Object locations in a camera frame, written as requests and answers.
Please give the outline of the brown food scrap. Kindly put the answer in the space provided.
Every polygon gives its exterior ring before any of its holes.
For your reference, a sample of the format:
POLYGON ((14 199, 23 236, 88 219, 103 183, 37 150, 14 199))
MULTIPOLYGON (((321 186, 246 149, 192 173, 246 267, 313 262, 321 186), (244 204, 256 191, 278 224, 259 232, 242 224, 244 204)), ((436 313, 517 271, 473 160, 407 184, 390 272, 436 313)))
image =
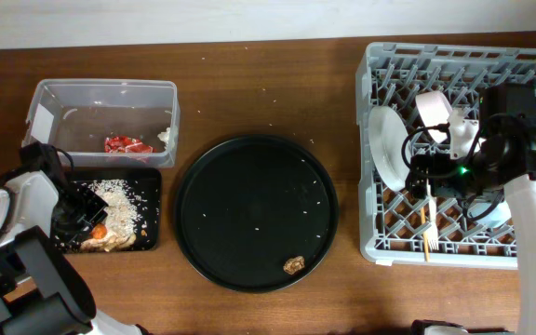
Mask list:
POLYGON ((283 265, 283 270, 288 275, 295 275, 305 268, 305 259, 303 256, 297 256, 288 259, 283 265))

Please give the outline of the red snack wrapper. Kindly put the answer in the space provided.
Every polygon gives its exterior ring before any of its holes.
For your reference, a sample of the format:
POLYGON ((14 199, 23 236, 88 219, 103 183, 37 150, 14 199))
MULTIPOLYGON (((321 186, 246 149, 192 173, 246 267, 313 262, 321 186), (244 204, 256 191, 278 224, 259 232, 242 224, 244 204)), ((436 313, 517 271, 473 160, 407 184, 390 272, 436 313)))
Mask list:
POLYGON ((105 139, 104 152, 107 154, 149 154, 154 152, 154 148, 138 139, 116 136, 105 139))

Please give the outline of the wooden chopstick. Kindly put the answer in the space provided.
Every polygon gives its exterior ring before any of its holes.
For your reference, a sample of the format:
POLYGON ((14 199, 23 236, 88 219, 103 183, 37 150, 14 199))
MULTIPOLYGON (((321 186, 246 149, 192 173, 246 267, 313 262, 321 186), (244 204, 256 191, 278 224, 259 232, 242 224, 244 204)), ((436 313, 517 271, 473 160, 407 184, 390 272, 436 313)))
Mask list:
POLYGON ((422 231, 424 259, 425 259, 425 262, 429 262, 430 261, 430 249, 429 249, 429 244, 428 244, 429 239, 428 239, 428 233, 427 233, 428 221, 426 219, 424 208, 420 209, 420 217, 421 217, 422 226, 424 227, 422 231))

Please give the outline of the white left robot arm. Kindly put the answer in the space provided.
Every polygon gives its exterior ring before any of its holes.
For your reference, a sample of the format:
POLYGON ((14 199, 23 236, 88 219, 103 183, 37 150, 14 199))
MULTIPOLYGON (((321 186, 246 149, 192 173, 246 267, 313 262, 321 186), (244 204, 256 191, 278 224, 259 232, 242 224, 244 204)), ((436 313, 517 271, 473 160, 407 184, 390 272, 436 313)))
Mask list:
POLYGON ((98 310, 84 279, 55 248, 49 235, 59 200, 42 171, 0 186, 0 335, 145 334, 98 310))

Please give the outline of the orange carrot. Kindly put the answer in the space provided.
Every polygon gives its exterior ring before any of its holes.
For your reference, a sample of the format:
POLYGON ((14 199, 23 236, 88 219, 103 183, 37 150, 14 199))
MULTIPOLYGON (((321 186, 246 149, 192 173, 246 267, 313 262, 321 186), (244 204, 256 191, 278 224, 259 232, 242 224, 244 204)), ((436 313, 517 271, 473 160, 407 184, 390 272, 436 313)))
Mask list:
POLYGON ((97 224, 91 231, 90 235, 97 240, 103 239, 107 235, 107 228, 104 224, 97 224))

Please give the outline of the grey plate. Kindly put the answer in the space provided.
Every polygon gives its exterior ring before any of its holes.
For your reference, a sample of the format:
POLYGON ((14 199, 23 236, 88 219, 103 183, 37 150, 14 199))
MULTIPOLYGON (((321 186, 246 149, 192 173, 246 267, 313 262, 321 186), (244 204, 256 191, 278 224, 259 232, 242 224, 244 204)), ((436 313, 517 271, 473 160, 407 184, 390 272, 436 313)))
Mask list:
POLYGON ((368 141, 372 161, 383 183, 392 191, 405 187, 409 168, 401 149, 408 136, 402 118, 387 106, 373 107, 368 118, 368 141))

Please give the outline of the white bowl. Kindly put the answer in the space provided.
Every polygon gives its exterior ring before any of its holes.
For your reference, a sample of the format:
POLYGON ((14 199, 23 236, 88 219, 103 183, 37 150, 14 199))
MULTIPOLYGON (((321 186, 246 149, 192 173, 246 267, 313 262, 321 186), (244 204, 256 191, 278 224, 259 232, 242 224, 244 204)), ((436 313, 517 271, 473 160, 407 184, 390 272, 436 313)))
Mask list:
POLYGON ((452 108, 442 92, 436 90, 419 94, 415 103, 425 127, 447 124, 452 108))

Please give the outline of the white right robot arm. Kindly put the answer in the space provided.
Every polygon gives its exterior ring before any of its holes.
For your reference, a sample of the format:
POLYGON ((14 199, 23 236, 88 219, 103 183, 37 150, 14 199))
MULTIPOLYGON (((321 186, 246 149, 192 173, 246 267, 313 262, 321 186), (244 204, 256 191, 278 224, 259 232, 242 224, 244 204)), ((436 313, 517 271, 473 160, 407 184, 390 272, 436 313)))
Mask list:
POLYGON ((478 197, 496 194, 507 204, 515 229, 520 280, 517 331, 536 334, 536 120, 523 114, 494 114, 476 122, 468 151, 414 155, 408 189, 424 195, 432 184, 434 196, 453 196, 469 206, 478 197))

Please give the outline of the white plastic fork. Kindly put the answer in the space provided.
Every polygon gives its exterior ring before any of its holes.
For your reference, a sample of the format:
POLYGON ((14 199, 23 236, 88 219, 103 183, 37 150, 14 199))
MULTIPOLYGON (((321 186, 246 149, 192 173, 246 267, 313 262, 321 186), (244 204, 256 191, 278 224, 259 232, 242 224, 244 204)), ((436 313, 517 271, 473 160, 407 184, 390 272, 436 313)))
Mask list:
POLYGON ((433 196, 432 187, 429 181, 426 182, 426 192, 427 192, 428 210, 429 210, 428 216, 429 216, 429 222, 430 222, 430 226, 426 231, 427 243, 430 249, 439 250, 439 235, 438 235, 438 228, 436 224, 436 213, 437 213, 436 198, 433 196))

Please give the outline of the blue plastic cup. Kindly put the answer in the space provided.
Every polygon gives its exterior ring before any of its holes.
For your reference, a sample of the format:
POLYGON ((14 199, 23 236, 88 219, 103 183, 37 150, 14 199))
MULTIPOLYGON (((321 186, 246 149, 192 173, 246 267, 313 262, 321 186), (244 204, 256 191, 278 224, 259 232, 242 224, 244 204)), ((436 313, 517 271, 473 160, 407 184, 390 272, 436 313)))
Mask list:
POLYGON ((483 214, 491 207, 490 202, 476 200, 467 211, 469 218, 476 224, 483 225, 490 229, 499 228, 511 219, 511 211, 505 201, 502 201, 485 217, 475 220, 475 217, 483 214))

